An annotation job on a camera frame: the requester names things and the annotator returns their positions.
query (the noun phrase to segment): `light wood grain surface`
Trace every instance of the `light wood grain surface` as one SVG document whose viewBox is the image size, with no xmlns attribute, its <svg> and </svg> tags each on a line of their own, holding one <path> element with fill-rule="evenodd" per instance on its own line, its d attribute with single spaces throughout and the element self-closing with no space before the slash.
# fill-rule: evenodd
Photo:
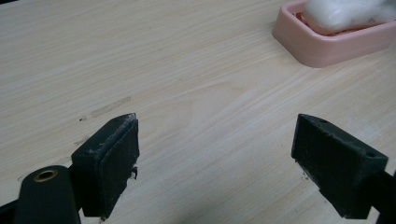
<svg viewBox="0 0 396 224">
<path fill-rule="evenodd" d="M 106 223 L 375 223 L 338 216 L 290 157 L 298 113 L 396 170 L 396 45 L 322 69 L 271 35 L 275 0 L 21 0 L 0 6 L 0 204 L 135 112 L 139 176 Z M 83 218 L 99 223 L 99 218 Z"/>
</svg>

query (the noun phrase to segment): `pink tray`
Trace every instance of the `pink tray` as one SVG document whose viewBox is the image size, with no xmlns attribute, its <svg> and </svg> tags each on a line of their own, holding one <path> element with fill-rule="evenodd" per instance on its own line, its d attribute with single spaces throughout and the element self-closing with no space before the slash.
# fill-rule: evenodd
<svg viewBox="0 0 396 224">
<path fill-rule="evenodd" d="M 325 67 L 386 49 L 396 37 L 396 21 L 335 36 L 319 35 L 297 19 L 308 0 L 283 5 L 273 36 L 300 63 Z"/>
</svg>

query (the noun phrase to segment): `wood grain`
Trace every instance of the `wood grain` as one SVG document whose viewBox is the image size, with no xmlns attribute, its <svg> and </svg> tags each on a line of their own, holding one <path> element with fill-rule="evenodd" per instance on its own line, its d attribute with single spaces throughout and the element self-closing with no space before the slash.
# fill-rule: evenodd
<svg viewBox="0 0 396 224">
<path fill-rule="evenodd" d="M 0 6 L 0 204 L 23 178 L 135 112 L 139 177 L 106 223 L 340 218 L 290 157 L 298 113 L 389 156 L 396 46 L 322 69 L 271 32 L 286 1 L 31 0 Z M 83 218 L 83 223 L 99 223 Z"/>
</svg>

